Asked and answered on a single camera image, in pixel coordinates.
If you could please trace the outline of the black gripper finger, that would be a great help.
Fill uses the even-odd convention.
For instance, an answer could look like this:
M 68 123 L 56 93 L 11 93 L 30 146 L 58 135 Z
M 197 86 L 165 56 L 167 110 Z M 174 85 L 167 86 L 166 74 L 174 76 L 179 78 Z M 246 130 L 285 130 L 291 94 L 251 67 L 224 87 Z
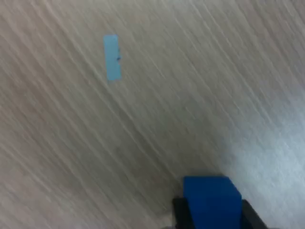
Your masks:
M 252 205 L 242 200 L 241 229 L 268 229 Z
M 175 229 L 193 229 L 193 219 L 186 198 L 175 197 L 172 200 Z

